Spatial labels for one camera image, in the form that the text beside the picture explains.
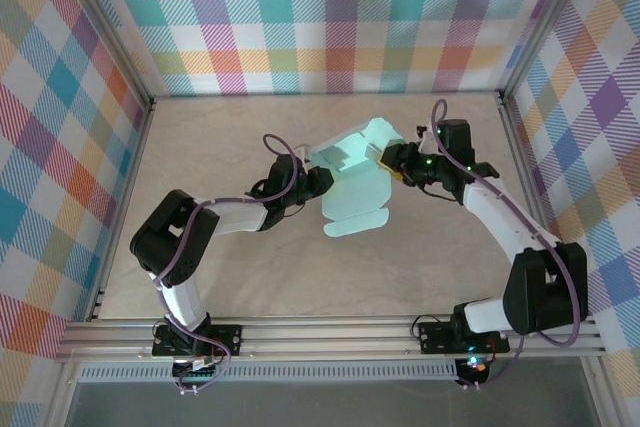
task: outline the plaid wall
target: plaid wall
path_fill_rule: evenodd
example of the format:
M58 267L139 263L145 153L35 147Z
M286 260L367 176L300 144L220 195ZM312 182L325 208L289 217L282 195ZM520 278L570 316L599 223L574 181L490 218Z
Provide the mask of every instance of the plaid wall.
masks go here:
M140 105L77 0L0 0L0 425L35 424L80 320Z
M150 90L194 95L494 90L546 0L103 1Z
M516 100L553 228L589 248L590 309L640 425L640 0L570 0Z

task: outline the gray floor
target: gray floor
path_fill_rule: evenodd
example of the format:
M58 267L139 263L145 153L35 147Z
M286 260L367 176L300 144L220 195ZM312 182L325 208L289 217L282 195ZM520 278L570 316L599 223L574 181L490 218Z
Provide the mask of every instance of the gray floor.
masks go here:
M405 138L424 125L439 96L353 95L160 100L127 212L101 318L163 314L128 246L172 189L204 198L238 196L273 162L262 135L318 144L382 116ZM447 95L449 118L471 124L478 161L502 174L523 203L490 94ZM329 238L320 201L265 233L211 242L196 273L217 316L447 313L463 301L500 296L510 265L484 226L457 204L394 184L383 228Z
M79 384L67 426L382 427L599 425L579 359L520 359L480 392L452 381Z

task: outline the marble surface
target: marble surface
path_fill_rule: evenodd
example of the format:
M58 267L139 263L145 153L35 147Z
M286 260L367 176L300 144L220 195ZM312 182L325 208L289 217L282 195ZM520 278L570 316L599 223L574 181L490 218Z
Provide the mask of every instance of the marble surface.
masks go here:
M478 161L496 167L524 205L494 99L452 94L449 118L464 118ZM318 144L381 116L407 139L424 125L434 95L166 99L157 104L120 238L101 318L163 314L147 274L129 253L135 231L171 189L204 198L238 196L265 177L273 155L262 135ZM440 187L432 187L445 193ZM462 301L500 296L506 256L457 203L394 182L386 226L329 238L319 199L263 233L209 244L196 272L213 316L447 313Z

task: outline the black mounting bracket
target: black mounting bracket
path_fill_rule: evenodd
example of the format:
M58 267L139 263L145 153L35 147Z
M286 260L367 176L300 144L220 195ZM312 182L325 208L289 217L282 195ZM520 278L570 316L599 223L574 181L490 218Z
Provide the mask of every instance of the black mounting bracket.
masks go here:
M418 324L420 351L423 354L504 354L509 352L509 340L499 332L473 334L456 340L451 322L421 322Z
M227 346L231 356L240 355L242 344L241 325L210 325L206 332L200 335L219 341ZM219 347L200 342L194 350L193 343L185 342L185 336L173 325L167 323L158 324L153 331L154 343L151 349L153 357L198 357L203 355L222 356L224 353Z

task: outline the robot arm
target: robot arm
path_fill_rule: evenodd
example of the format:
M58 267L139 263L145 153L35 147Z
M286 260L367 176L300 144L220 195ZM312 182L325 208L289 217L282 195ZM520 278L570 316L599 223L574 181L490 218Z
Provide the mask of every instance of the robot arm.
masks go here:
M424 134L424 130L418 128L419 133ZM437 135L458 162L505 192L498 172L486 162L476 163L466 121L442 121L438 123ZM212 337L210 318L202 307L193 277L211 237L268 230L284 218L287 207L304 205L332 186L333 177L328 169L314 167L306 170L303 165L305 155L301 157L303 159L295 160L298 177L286 195L261 204L213 203L195 216L185 248L160 286L170 313L189 332ZM555 250L567 266L578 293L580 319L586 318L586 255L578 244L563 244L528 215L519 217L486 185L452 165L444 155L420 152L417 143L389 145L382 152L379 164L411 187L424 190L428 185L441 183L460 205L487 227L512 265L502 298L469 302L454 308L450 324L458 345L464 346L474 337L488 332L514 330L524 335L572 323L572 304L564 277L559 275L558 265L540 238L529 233L523 218L534 223L539 235L556 246ZM293 170L292 157L278 155L268 178L257 182L246 194L247 198L272 198L282 192L290 183ZM131 252L152 279L156 279L175 257L182 239L181 229L200 203L200 200L174 190L134 236ZM177 337L171 342L182 342L185 351L196 355L208 355L206 353L211 351L210 346L189 338L179 330L174 334Z
M424 134L425 130L419 127L418 133ZM509 196L498 172L488 163L476 163L466 121L441 121L437 130L443 145L458 162ZM573 310L565 279L540 237L532 236L525 220L555 246L576 287L580 320L586 318L587 261L579 244L562 243L523 209L520 209L521 216L516 215L472 175L452 165L444 155L421 153L417 143L391 145L384 150L379 162L408 186L424 190L427 185L441 183L485 225L512 265L501 299L469 302L454 308L451 323L461 343L465 338L485 332L514 330L525 335L572 323Z
M264 203L214 202L201 208L188 233L185 247L175 267L162 278L161 295L169 312L189 332L207 337L209 314L202 307L194 273L212 237L234 232L268 230L284 218L288 207L304 205L333 185L328 169L305 169L303 160L296 158L297 179L286 195ZM278 155L269 176L257 182L246 198L266 199L282 192L294 173L290 155ZM183 229L194 209L203 202L181 190L173 190L163 199L143 226L134 235L130 250L152 280L161 275L176 255ZM172 342L188 344L185 350L197 354L210 351L210 347L190 339L180 329L173 329Z

